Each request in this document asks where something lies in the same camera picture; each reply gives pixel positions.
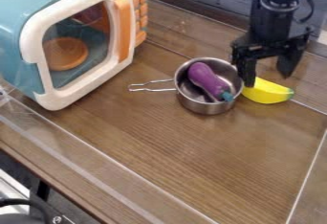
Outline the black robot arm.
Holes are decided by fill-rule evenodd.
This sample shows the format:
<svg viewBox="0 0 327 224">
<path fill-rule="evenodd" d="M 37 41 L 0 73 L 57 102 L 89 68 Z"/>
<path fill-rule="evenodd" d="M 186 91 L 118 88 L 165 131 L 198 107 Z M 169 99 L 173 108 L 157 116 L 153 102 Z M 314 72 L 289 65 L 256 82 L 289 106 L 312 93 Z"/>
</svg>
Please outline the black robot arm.
<svg viewBox="0 0 327 224">
<path fill-rule="evenodd" d="M 276 69 L 288 78 L 305 51 L 312 27 L 312 0 L 252 0 L 249 28 L 230 42 L 230 63 L 244 85 L 253 87 L 256 62 L 276 57 Z"/>
</svg>

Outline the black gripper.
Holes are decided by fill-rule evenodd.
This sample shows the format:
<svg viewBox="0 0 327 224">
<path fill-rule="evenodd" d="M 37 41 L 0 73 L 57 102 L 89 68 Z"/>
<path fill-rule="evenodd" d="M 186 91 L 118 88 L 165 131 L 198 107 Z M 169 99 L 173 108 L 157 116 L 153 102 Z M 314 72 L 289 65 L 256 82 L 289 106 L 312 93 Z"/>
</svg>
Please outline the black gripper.
<svg viewBox="0 0 327 224">
<path fill-rule="evenodd" d="M 254 84 L 258 59 L 274 56 L 284 78 L 289 78 L 296 69 L 312 33 L 305 24 L 312 16 L 294 19 L 297 9 L 298 0 L 252 0 L 249 29 L 230 43 L 232 63 L 246 87 Z"/>
</svg>

